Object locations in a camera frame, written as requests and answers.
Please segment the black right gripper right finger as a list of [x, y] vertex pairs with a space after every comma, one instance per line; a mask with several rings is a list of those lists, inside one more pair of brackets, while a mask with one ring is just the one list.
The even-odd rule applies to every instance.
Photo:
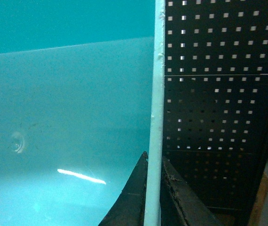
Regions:
[[162, 226], [223, 225], [164, 156], [162, 157], [160, 207]]

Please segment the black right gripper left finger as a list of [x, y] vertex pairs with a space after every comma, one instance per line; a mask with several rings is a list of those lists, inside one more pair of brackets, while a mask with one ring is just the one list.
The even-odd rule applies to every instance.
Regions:
[[116, 202], [100, 226], [142, 226], [147, 187], [148, 154], [143, 152]]

